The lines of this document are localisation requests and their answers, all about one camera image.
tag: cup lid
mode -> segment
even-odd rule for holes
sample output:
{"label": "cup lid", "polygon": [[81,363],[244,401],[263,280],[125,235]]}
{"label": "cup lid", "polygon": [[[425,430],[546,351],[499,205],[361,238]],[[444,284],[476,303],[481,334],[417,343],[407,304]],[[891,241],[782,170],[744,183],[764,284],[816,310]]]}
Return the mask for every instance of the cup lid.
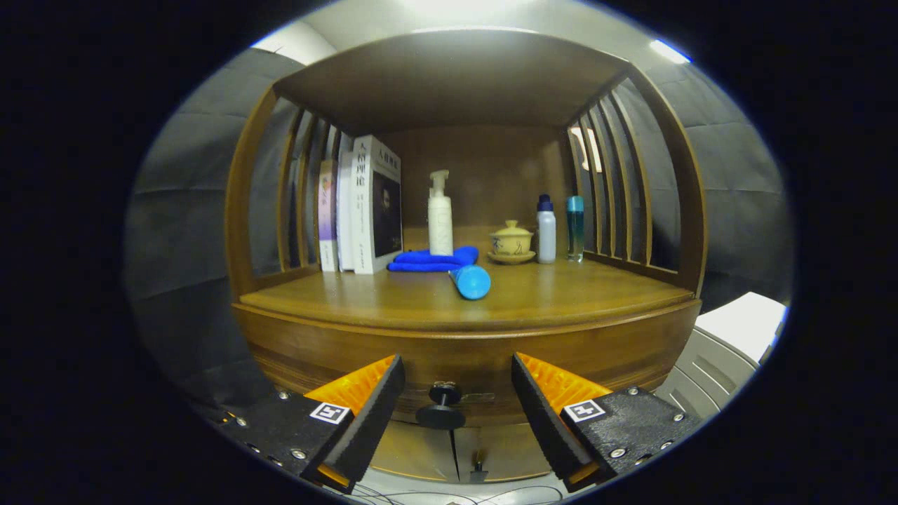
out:
{"label": "cup lid", "polygon": [[507,228],[502,228],[496,233],[489,234],[489,236],[533,236],[533,232],[517,227],[517,220],[515,219],[508,219],[506,226]]}

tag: blue microfiber cloth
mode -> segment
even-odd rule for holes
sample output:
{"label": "blue microfiber cloth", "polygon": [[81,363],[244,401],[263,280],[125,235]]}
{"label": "blue microfiber cloth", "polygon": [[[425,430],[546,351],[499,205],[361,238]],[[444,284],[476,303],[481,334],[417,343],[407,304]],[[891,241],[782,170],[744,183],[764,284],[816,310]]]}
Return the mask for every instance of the blue microfiber cloth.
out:
{"label": "blue microfiber cloth", "polygon": [[477,262],[476,247],[466,245],[455,250],[452,256],[440,256],[430,250],[403,252],[387,265],[389,271],[449,271]]}

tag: pump dispenser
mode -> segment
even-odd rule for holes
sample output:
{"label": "pump dispenser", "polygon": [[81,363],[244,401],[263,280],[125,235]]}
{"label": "pump dispenser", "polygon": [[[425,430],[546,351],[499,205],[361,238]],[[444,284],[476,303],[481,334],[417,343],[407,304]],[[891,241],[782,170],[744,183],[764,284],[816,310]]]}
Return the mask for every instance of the pump dispenser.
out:
{"label": "pump dispenser", "polygon": [[434,186],[430,188],[427,200],[427,235],[430,253],[438,256],[452,256],[455,249],[452,241],[452,201],[443,194],[448,170],[430,173]]}

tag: black knob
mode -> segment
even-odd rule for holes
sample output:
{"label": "black knob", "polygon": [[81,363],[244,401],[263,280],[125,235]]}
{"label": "black knob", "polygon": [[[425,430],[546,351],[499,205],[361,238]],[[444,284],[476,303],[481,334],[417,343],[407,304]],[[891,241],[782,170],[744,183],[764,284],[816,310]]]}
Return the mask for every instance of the black knob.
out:
{"label": "black knob", "polygon": [[418,424],[434,430],[455,430],[464,426],[464,414],[448,405],[462,399],[462,392],[451,382],[438,382],[430,388],[430,399],[436,405],[421,407],[415,413]]}

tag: white book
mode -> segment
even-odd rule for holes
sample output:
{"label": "white book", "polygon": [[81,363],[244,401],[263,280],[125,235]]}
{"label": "white book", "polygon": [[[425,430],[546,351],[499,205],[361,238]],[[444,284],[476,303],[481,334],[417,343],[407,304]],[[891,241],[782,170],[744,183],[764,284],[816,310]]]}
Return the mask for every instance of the white book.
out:
{"label": "white book", "polygon": [[337,254],[340,271],[355,267],[352,247],[352,165],[355,151],[339,154],[337,169]]}
{"label": "white book", "polygon": [[353,150],[353,266],[373,274],[402,252],[401,162],[371,135],[357,138]]}
{"label": "white book", "polygon": [[321,162],[318,176],[318,250],[321,271],[337,271],[337,201],[334,199],[334,162]]}

